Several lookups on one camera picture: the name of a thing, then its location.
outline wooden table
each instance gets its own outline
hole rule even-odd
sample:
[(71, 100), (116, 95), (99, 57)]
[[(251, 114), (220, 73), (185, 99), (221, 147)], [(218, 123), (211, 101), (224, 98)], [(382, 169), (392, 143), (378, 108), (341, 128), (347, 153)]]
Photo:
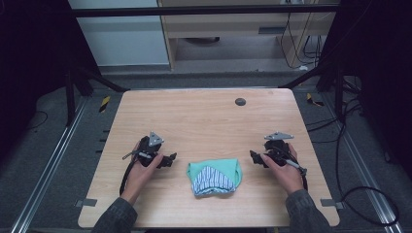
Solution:
[[(245, 106), (235, 99), (244, 98)], [(249, 150), (263, 152), (263, 136), (280, 131), (294, 135), (298, 161), (308, 169), (309, 192), (330, 225), (337, 225), (316, 154), (289, 89), (181, 89), (127, 91), (123, 95), (101, 155), (79, 224), (92, 227), (112, 202), (129, 162), (121, 158), (154, 131), (165, 142), (160, 152), (176, 152), (170, 168), (154, 173), (135, 209), (139, 228), (288, 226), (286, 192), (269, 169), (253, 163)], [(238, 158), (243, 180), (231, 195), (195, 198), (186, 174), (190, 162)]]

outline hand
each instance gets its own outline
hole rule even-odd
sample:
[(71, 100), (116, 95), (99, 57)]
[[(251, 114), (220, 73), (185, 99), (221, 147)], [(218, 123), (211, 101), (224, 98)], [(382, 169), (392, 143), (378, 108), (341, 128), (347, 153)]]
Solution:
[[(292, 147), (291, 144), (289, 145), (289, 149), (291, 150), (291, 154), (297, 159), (297, 153)], [(269, 156), (265, 154), (260, 155), (263, 159), (263, 162), (272, 170), (273, 175), (275, 175), (276, 179), (278, 179), (279, 184), (282, 188), (291, 195), (292, 193), (303, 189), (302, 177), (300, 176), (299, 171), (292, 167), (289, 164), (281, 167), (277, 163), (275, 163)]]
[[(140, 142), (136, 144), (133, 150), (137, 150), (139, 143)], [(139, 162), (139, 160), (134, 161), (133, 168), (130, 170), (130, 173), (127, 177), (127, 183), (124, 188), (124, 192), (120, 197), (130, 203), (130, 205), (134, 205), (137, 197), (139, 196), (143, 187), (152, 177), (156, 167), (158, 166), (158, 164), (160, 164), (162, 158), (162, 154), (157, 155), (148, 167), (144, 167)]]

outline black pole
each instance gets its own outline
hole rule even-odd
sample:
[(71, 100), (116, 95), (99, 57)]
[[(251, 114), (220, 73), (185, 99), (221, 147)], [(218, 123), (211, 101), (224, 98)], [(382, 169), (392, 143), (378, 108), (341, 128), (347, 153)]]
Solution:
[(48, 11), (47, 14), (70, 17), (143, 17), (179, 15), (263, 14), (263, 13), (321, 13), (357, 10), (359, 6), (340, 4), (299, 5), (238, 5), (200, 7), (152, 7), (117, 9), (73, 9), (72, 11)]

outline gray floor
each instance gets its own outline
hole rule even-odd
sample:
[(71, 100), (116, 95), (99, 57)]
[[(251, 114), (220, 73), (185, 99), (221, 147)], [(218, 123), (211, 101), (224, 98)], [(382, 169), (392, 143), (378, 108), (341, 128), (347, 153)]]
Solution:
[[(304, 71), (291, 69), (282, 59), (283, 54), (274, 38), (221, 38), (218, 43), (197, 45), (182, 40), (179, 44), (176, 67), (172, 71), (138, 71), (138, 75), (107, 76), (109, 80), (125, 87), (144, 88), (198, 88), (198, 87), (240, 87), (277, 86), (299, 77)], [(333, 117), (328, 106), (309, 104), (306, 93), (310, 92), (315, 101), (328, 102), (333, 92), (317, 93), (313, 88), (316, 78), (297, 87), (293, 93), (305, 123), (312, 123)], [(82, 230), (77, 224), (80, 208), (77, 200), (86, 197), (94, 170), (104, 148), (104, 139), (110, 129), (121, 99), (99, 83), (92, 82), (95, 91), (86, 99), (83, 117), (61, 158), (50, 185), (37, 208), (31, 224), (32, 231), (57, 232)], [(98, 113), (102, 99), (111, 96), (105, 113)], [(344, 100), (354, 98), (345, 94)], [(77, 95), (77, 103), (85, 98)], [(13, 151), (13, 160), (1, 168), (0, 177), (0, 229), (8, 232), (42, 176), (55, 146), (65, 130), (66, 108), (64, 89), (45, 95), (38, 101), (38, 114), (31, 126), (21, 137)], [(327, 185), (335, 200), (340, 199), (335, 174), (336, 143), (319, 143), (335, 139), (337, 124), (310, 133), (311, 140), (326, 177)], [(400, 209), (401, 231), (412, 232), (412, 183), (398, 164), (387, 163), (378, 141), (367, 120), (354, 112), (348, 116), (348, 141), (352, 139), (355, 151), (364, 161), (366, 170), (359, 170), (359, 163), (352, 154), (350, 144), (342, 140), (339, 150), (339, 178), (344, 191), (364, 184), (363, 171), (369, 171), (376, 185), (390, 195)], [(365, 191), (352, 195), (350, 202), (362, 213), (379, 220), (377, 206), (373, 205), (371, 194)], [(394, 232), (373, 225), (359, 218), (346, 208), (339, 211), (341, 222), (334, 227), (336, 232)]]

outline metal bracket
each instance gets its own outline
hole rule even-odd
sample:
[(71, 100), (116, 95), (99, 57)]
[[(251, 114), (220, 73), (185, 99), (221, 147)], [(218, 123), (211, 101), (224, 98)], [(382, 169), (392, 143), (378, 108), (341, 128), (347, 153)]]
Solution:
[(294, 138), (293, 135), (281, 133), (281, 132), (279, 132), (279, 131), (276, 131), (276, 132), (273, 133), (273, 134), (264, 136), (264, 139), (270, 140), (270, 141), (277, 141), (277, 140), (284, 140), (284, 139), (292, 139), (292, 138)]
[(336, 210), (345, 209), (343, 202), (335, 202), (333, 199), (321, 199), (321, 204), (323, 207), (334, 206)]
[(164, 140), (160, 138), (157, 134), (155, 134), (153, 131), (151, 131), (151, 134), (149, 136), (149, 147), (154, 147), (162, 143), (164, 143)]
[(96, 206), (97, 200), (96, 199), (85, 199), (85, 200), (77, 200), (75, 203), (75, 207), (83, 207), (83, 206)]

